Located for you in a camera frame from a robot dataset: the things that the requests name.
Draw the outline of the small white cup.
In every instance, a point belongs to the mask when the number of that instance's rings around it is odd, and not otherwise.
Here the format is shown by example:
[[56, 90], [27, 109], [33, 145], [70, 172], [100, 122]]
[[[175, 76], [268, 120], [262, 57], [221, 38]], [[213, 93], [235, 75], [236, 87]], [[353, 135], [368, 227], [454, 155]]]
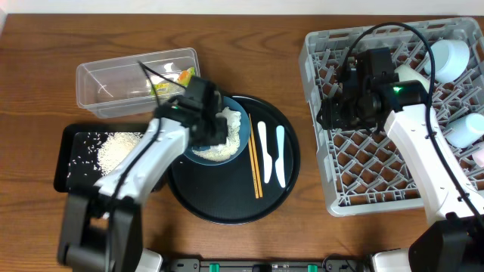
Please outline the small white cup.
[[450, 145], [466, 148], [483, 136], [483, 115], [470, 113], [448, 124], [451, 131], [445, 136]]

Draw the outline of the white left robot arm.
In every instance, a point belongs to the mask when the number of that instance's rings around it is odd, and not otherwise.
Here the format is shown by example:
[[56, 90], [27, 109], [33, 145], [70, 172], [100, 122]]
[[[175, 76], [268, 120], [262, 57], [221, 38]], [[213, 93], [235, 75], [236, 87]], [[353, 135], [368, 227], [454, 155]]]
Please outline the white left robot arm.
[[159, 271], [163, 257], [142, 242], [141, 210], [168, 167], [189, 146], [225, 142], [217, 112], [158, 110], [138, 144], [90, 187], [68, 191], [57, 260], [74, 271]]

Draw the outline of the light blue saucer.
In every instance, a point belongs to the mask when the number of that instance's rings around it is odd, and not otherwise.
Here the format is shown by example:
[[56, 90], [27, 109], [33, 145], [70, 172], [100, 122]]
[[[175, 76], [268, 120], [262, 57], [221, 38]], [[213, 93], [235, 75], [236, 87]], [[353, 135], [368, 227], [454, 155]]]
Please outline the light blue saucer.
[[461, 40], [443, 39], [431, 46], [435, 58], [435, 80], [446, 84], [458, 79], [467, 68], [470, 49]]

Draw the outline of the white plastic knife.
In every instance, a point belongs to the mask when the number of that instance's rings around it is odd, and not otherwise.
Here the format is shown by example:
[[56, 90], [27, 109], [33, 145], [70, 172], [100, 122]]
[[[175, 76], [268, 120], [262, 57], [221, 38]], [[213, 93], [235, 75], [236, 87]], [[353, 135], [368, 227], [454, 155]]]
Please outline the white plastic knife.
[[284, 127], [278, 125], [276, 127], [276, 138], [278, 145], [278, 158], [275, 161], [275, 170], [278, 183], [282, 188], [286, 187], [285, 173], [284, 173]]
[[272, 157], [268, 153], [267, 128], [263, 121], [257, 123], [259, 139], [262, 148], [263, 168], [264, 168], [264, 183], [268, 184], [272, 173]]

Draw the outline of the white napkin waste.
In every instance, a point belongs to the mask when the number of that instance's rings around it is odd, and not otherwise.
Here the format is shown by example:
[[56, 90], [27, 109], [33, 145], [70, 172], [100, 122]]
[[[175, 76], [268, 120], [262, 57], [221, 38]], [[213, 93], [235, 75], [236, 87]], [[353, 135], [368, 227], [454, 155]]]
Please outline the white napkin waste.
[[241, 113], [239, 111], [230, 110], [229, 107], [226, 107], [219, 116], [227, 119], [228, 138], [231, 141], [238, 140], [241, 125]]

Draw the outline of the pale green bowl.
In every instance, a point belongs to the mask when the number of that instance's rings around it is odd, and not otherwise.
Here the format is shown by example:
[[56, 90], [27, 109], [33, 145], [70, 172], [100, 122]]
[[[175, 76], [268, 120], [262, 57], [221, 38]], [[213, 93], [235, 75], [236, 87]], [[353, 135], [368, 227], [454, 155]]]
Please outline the pale green bowl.
[[399, 76], [398, 85], [393, 87], [395, 93], [420, 90], [425, 90], [426, 93], [429, 92], [430, 80], [413, 70], [409, 65], [402, 64], [398, 66], [395, 69], [395, 73]]

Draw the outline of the pink cup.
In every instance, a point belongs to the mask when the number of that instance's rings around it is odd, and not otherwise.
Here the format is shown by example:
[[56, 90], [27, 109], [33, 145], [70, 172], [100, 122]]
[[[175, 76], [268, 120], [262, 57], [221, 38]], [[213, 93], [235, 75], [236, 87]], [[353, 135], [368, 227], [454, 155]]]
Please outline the pink cup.
[[481, 145], [479, 149], [472, 154], [472, 159], [480, 168], [484, 167], [484, 147]]

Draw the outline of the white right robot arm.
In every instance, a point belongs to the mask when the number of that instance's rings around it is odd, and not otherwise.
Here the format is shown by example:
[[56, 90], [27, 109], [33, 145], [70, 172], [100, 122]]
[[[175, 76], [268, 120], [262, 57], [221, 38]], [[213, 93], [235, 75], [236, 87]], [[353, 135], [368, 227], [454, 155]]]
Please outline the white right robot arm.
[[428, 230], [407, 249], [373, 255], [374, 271], [483, 269], [483, 197], [446, 143], [430, 100], [417, 80], [371, 83], [352, 77], [349, 89], [324, 99], [316, 116], [323, 128], [384, 130], [423, 200]]

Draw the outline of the dark blue plate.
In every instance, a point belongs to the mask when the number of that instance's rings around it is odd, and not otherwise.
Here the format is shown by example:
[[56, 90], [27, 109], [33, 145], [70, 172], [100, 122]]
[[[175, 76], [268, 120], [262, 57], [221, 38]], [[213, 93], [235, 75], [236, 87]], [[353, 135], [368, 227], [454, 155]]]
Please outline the dark blue plate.
[[221, 165], [235, 159], [245, 149], [250, 136], [249, 116], [237, 101], [229, 97], [224, 97], [222, 110], [216, 115], [219, 116], [226, 107], [241, 113], [239, 139], [231, 141], [227, 137], [225, 144], [211, 147], [191, 147], [185, 151], [184, 155], [192, 162], [209, 166]]

